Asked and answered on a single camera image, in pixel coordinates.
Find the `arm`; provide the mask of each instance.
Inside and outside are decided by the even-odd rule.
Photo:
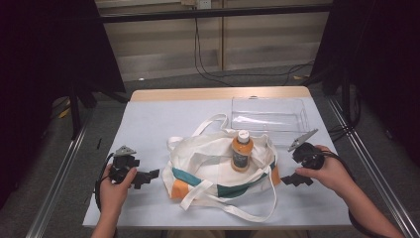
[[[130,169],[126,178],[120,184],[111,183],[111,179],[107,178],[112,165],[108,165],[104,172],[104,180],[101,182],[101,215],[98,224],[93,231],[92,238],[113,237],[115,227],[117,226],[118,217],[121,213],[121,207],[127,198],[128,188],[136,176],[137,170]]]
[[[323,152],[327,147],[317,146]],[[356,220],[367,230],[386,237],[403,237],[403,235],[376,208],[365,193],[356,185],[341,162],[326,157],[324,166],[319,171],[298,168],[296,173],[317,179],[333,190],[347,204]]]

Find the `table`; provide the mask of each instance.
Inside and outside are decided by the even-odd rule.
[[[308,142],[335,148],[307,88],[234,87],[155,89],[136,91],[127,105],[111,152],[126,145],[138,153],[139,171],[163,169],[168,161],[165,140],[171,136],[187,137],[205,119],[217,113],[230,114],[233,97],[298,98],[304,102],[311,127],[319,129]],[[277,149],[280,176],[291,175],[298,167],[291,154]],[[311,229],[349,228],[348,208],[335,192],[318,181],[311,186],[294,187],[281,183],[276,187],[277,207],[266,222],[242,220],[222,210],[191,207],[184,211],[179,200],[169,199],[161,178],[140,190],[129,190],[118,222],[119,228],[148,229]],[[269,190],[239,198],[234,204],[246,211],[260,212],[270,207]],[[93,227],[99,211],[92,196],[83,222]]]

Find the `metal bracket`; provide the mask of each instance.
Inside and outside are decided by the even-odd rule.
[[[295,150],[296,148],[300,147],[303,143],[305,143],[311,136],[313,136],[316,132],[318,131],[318,129],[314,129],[296,139],[294,139],[293,143],[291,144],[291,146],[289,147],[289,149],[287,150],[287,152],[291,152],[293,150]]]
[[[135,150],[132,150],[126,146],[122,146],[115,152],[114,157],[130,156],[133,154],[136,154]]]

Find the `white bottle cap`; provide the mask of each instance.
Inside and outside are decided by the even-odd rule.
[[[246,130],[239,131],[238,141],[240,143],[248,143],[250,141],[250,133]]]

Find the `black curtain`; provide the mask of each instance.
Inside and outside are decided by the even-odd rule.
[[[36,157],[52,103],[69,95],[125,91],[93,0],[1,1],[0,207]]]
[[[419,1],[335,0],[312,75],[326,94],[347,76],[385,127],[420,165]]]

